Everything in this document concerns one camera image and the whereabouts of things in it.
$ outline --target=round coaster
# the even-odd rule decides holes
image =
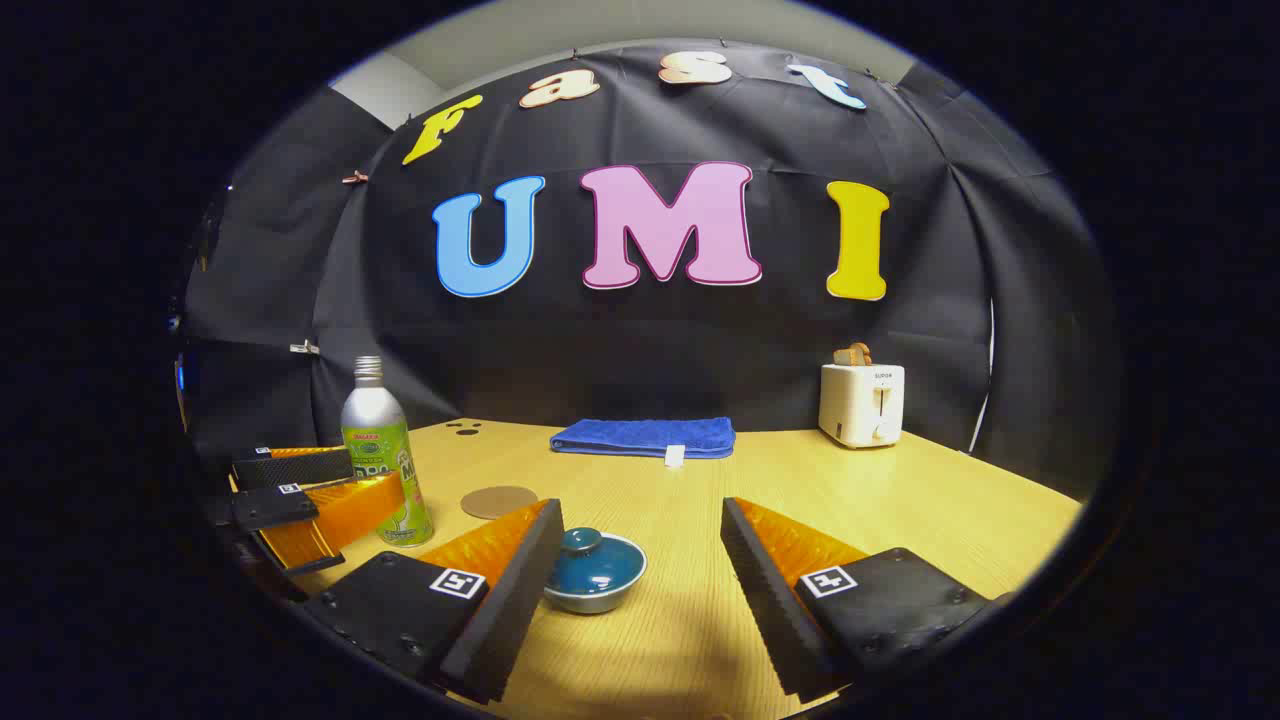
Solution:
[[[462,510],[467,515],[493,520],[535,502],[538,502],[538,496],[529,488],[498,486],[468,492],[462,498]]]

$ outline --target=white toaster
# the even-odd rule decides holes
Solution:
[[[905,386],[901,365],[823,365],[818,427],[849,447],[893,445]]]

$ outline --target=wooden table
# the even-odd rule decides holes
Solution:
[[[987,597],[1024,583],[1079,509],[909,433],[893,447],[867,450],[841,447],[817,429],[739,433],[732,456],[669,469],[660,457],[552,452],[559,428],[458,421],[410,433],[435,536],[404,555],[483,524],[458,501],[495,484],[558,497],[566,528],[616,533],[649,555],[645,577],[609,614],[570,615],[541,602],[503,701],[483,706],[509,719],[774,720],[827,700],[803,705],[782,694],[721,544],[724,497],[865,552],[908,547]],[[343,565],[297,582],[319,592],[388,547],[370,534],[343,550]]]

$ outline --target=pink letter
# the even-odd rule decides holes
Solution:
[[[701,163],[689,172],[671,205],[632,165],[599,168],[582,176],[595,195],[595,263],[582,282],[595,290],[627,287],[640,268],[627,258],[627,232],[659,282],[676,272],[689,236],[698,231],[698,252],[685,268],[701,284],[751,284],[760,264],[746,237],[742,192],[751,169],[737,163]]]

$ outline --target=blue towel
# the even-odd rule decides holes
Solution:
[[[733,424],[710,420],[579,420],[552,437],[557,452],[662,457],[668,445],[684,445],[685,457],[728,457]]]

